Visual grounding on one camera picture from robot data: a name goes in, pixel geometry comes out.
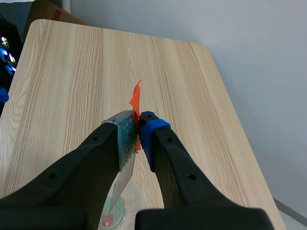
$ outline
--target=floor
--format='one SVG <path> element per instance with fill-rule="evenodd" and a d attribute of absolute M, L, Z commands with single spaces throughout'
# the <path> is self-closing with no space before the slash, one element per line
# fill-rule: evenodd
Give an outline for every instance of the floor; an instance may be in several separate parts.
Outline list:
<path fill-rule="evenodd" d="M 307 230 L 307 227 L 297 222 L 295 219 L 291 218 L 287 214 L 279 211 L 282 216 L 283 222 L 287 228 L 287 230 Z"/>

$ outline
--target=screw hole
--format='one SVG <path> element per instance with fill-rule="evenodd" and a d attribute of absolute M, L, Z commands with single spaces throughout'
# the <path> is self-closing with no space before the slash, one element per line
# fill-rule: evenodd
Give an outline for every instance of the screw hole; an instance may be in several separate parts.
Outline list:
<path fill-rule="evenodd" d="M 194 181 L 194 180 L 196 180 L 196 176 L 193 175 L 193 174 L 190 174 L 190 175 L 188 176 L 188 179 Z"/>
<path fill-rule="evenodd" d="M 56 178 L 56 176 L 57 175 L 55 173 L 52 173 L 47 178 L 50 179 L 50 180 L 53 180 L 54 178 Z"/>

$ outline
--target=orange plastic piece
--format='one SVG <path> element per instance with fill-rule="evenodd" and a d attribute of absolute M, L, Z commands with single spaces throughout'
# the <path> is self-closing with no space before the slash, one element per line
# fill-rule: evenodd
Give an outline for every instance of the orange plastic piece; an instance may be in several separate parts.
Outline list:
<path fill-rule="evenodd" d="M 134 87 L 133 96 L 131 100 L 129 101 L 129 104 L 131 104 L 133 108 L 133 121 L 134 121 L 135 128 L 137 130 L 137 133 L 139 132 L 139 120 L 140 120 L 140 92 L 141 92 L 141 89 L 140 89 L 139 84 L 141 81 L 142 80 L 138 81 L 138 83 Z M 139 150 L 141 150 L 141 142 L 140 142 L 139 135 L 137 136 L 135 149 L 136 149 L 136 153 L 138 153 Z"/>

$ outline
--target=white wall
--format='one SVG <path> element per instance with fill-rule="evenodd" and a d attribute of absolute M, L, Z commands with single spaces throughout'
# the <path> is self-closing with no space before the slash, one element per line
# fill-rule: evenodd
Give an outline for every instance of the white wall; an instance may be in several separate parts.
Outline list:
<path fill-rule="evenodd" d="M 307 1 L 71 0 L 94 26 L 211 51 L 274 198 L 307 217 Z"/>

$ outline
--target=blue light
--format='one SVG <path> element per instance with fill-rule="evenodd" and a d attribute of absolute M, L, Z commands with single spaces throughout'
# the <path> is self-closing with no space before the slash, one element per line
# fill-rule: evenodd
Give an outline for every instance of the blue light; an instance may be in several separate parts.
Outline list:
<path fill-rule="evenodd" d="M 9 67 L 9 66 L 5 66 L 5 68 L 6 68 L 7 71 L 12 71 L 11 67 Z"/>
<path fill-rule="evenodd" d="M 8 54 L 8 52 L 6 52 L 5 49 L 1 49 L 1 48 L 0 48 L 0 52 L 3 53 L 4 55 L 7 55 L 7 54 Z"/>

